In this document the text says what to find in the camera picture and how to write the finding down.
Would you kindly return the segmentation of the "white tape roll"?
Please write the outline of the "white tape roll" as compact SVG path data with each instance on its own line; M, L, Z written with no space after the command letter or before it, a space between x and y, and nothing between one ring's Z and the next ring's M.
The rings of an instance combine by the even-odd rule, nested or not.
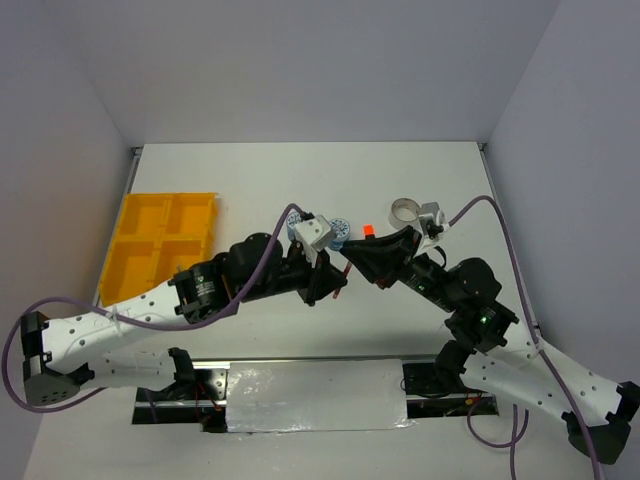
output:
M419 226L420 205L409 198L398 198L390 206L388 222L391 227L401 230L406 226Z

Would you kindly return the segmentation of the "blue round jar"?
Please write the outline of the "blue round jar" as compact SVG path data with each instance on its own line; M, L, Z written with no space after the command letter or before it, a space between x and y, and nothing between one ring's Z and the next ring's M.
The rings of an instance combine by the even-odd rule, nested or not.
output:
M302 222L302 216L297 210L292 210L286 217L285 226L288 239L293 242L296 238L296 226Z
M329 248L333 251L339 251L344 243L350 239L350 224L343 218L333 218L329 221L329 224L334 232L334 237L330 241Z

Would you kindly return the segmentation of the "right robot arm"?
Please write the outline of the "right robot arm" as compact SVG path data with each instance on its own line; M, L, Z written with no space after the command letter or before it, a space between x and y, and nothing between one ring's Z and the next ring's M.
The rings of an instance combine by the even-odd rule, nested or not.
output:
M546 342L499 302L501 285L484 260L445 269L420 252L421 240L406 227L348 241L340 252L370 283L381 289L401 283L448 313L444 324L453 338L437 356L436 383L543 412L566 426L576 450L615 464L639 409L638 385L608 380Z

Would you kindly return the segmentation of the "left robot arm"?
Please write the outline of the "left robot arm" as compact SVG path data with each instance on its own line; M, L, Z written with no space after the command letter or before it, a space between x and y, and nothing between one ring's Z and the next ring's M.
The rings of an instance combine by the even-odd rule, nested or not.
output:
M323 246L293 241L289 248L255 233L229 251L175 274L151 290L109 307L67 318L49 318L31 307L18 322L24 407L58 412L78 404L77 394L135 386L189 396L196 375L188 352L118 359L116 351L154 332L204 328L233 316L244 302L295 292L304 304L346 286Z

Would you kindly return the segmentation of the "red gel pen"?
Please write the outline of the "red gel pen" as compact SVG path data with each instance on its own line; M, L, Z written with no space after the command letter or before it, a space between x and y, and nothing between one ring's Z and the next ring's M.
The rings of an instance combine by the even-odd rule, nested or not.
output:
M348 275L349 275L351 269L352 269L352 263L349 261L349 262L347 262L347 264L346 264L346 266L345 266L345 268L344 268L344 270L342 272L343 280L341 281L340 285L333 292L332 298L334 300L339 297L339 295L341 293L341 290L347 285L347 283L348 283L347 278L348 278Z

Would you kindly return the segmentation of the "orange capped black highlighter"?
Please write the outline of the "orange capped black highlighter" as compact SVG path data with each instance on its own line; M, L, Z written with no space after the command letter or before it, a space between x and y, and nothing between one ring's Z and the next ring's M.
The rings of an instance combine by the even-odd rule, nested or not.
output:
M370 238L374 238L375 237L374 227L372 225L370 225L370 224L363 226L363 232L364 232L364 236L365 236L366 239L370 239Z

